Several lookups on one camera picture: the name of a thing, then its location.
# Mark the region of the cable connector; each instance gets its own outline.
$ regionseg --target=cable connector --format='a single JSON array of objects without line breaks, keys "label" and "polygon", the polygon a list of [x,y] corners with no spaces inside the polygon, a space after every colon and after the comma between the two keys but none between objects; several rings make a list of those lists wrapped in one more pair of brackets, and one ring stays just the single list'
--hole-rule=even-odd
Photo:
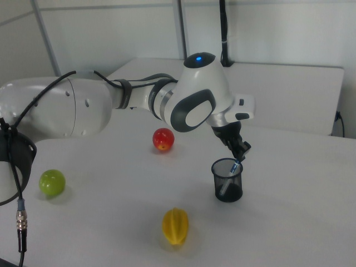
[{"label": "cable connector", "polygon": [[18,238],[18,252],[25,253],[27,251],[27,213],[24,209],[24,199],[17,201],[16,226]]}]

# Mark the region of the marker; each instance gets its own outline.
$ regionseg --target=marker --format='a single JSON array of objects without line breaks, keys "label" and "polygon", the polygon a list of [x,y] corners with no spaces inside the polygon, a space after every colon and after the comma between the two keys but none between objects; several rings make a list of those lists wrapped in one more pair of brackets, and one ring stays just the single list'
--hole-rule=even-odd
[{"label": "marker", "polygon": [[[231,176],[234,176],[234,173],[236,171],[236,169],[238,168],[238,166],[240,166],[240,161],[238,159],[236,159],[233,167],[231,168],[229,174],[228,174],[228,177],[231,177]],[[224,184],[222,185],[221,189],[220,189],[220,192],[219,192],[219,195],[220,196],[224,196],[228,187],[229,187],[229,184],[232,182],[232,179],[227,179]]]}]

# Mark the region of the black mesh cup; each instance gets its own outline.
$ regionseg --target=black mesh cup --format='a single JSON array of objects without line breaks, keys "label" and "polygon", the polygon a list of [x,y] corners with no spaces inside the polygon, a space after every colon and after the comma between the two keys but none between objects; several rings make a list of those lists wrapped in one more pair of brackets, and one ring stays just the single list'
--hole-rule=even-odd
[{"label": "black mesh cup", "polygon": [[234,174],[230,173],[235,163],[235,159],[220,159],[213,163],[211,172],[214,175],[215,196],[223,202],[234,202],[239,200],[243,195],[241,183],[241,173],[243,166],[240,165]]}]

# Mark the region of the white wall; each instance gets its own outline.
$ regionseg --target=white wall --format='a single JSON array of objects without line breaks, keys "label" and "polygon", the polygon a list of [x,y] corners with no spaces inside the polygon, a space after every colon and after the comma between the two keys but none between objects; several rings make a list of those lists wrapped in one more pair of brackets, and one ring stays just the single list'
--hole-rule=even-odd
[{"label": "white wall", "polygon": [[53,76],[30,1],[0,1],[0,86],[18,78]]},{"label": "white wall", "polygon": [[[346,137],[356,138],[355,2],[226,1],[230,58],[237,62],[343,67],[339,110]],[[208,51],[220,55],[218,1],[185,0],[184,11],[188,54]]]},{"label": "white wall", "polygon": [[110,74],[135,57],[183,58],[172,0],[39,0],[61,73]]}]

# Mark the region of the starfruit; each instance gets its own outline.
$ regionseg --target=starfruit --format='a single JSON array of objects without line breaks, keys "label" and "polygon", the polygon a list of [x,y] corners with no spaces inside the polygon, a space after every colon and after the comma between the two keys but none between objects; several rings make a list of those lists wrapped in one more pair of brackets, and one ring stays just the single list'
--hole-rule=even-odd
[{"label": "starfruit", "polygon": [[184,210],[169,210],[162,221],[162,231],[172,245],[182,245],[188,233],[188,215]]}]

